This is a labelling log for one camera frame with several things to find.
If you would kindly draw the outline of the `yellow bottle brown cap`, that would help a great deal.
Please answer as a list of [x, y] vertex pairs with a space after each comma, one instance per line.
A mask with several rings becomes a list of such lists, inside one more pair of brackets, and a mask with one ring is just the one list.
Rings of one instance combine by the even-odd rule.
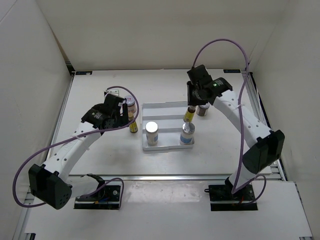
[[188, 106], [188, 108], [187, 108], [187, 110], [185, 112], [185, 115], [183, 117], [183, 121], [185, 123], [192, 122], [193, 117], [194, 117], [195, 112], [196, 112], [196, 108], [197, 108], [196, 106], [192, 106], [192, 105]]

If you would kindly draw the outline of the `white can beige label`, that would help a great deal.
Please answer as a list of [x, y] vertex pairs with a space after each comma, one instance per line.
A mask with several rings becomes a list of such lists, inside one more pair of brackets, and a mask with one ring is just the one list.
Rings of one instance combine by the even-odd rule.
[[154, 121], [149, 121], [145, 125], [146, 139], [149, 146], [155, 146], [158, 143], [158, 124]]

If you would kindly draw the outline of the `white can blue label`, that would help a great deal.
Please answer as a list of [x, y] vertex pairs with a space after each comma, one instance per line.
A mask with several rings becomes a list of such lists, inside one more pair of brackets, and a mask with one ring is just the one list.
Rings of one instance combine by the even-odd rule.
[[192, 122], [185, 122], [181, 127], [180, 144], [193, 145], [194, 144], [195, 125]]

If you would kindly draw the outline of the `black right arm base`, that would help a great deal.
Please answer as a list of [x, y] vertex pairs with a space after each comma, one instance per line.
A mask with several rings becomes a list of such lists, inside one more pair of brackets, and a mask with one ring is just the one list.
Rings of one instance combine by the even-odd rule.
[[222, 184], [209, 185], [204, 190], [209, 194], [210, 210], [212, 212], [239, 212], [239, 211], [257, 211], [253, 186], [247, 185], [235, 195], [231, 190]]

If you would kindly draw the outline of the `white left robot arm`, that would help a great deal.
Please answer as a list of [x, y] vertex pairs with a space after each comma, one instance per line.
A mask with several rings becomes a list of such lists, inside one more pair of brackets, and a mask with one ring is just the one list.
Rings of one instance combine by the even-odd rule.
[[94, 105], [81, 118], [73, 140], [41, 165], [33, 164], [29, 171], [31, 193], [56, 210], [76, 197], [88, 196], [100, 200], [105, 194], [101, 177], [88, 173], [76, 180], [69, 174], [82, 155], [104, 133], [104, 130], [123, 128], [129, 123], [126, 98], [108, 93], [104, 102]]

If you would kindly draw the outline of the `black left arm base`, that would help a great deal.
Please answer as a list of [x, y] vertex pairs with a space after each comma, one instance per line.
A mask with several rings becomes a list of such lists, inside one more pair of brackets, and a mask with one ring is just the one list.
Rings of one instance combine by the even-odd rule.
[[124, 194], [123, 179], [115, 177], [104, 180], [91, 173], [87, 176], [98, 182], [97, 192], [76, 197], [73, 208], [76, 210], [119, 210]]

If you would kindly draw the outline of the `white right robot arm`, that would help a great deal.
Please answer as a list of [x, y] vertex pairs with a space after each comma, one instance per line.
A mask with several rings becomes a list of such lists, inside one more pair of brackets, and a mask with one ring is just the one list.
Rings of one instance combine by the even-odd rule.
[[212, 79], [204, 65], [191, 68], [187, 75], [188, 105], [211, 104], [234, 125], [241, 134], [241, 144], [249, 148], [242, 155], [237, 171], [225, 180], [226, 197], [236, 200], [246, 185], [280, 158], [285, 135], [258, 120], [238, 102], [239, 98], [227, 80], [223, 77]]

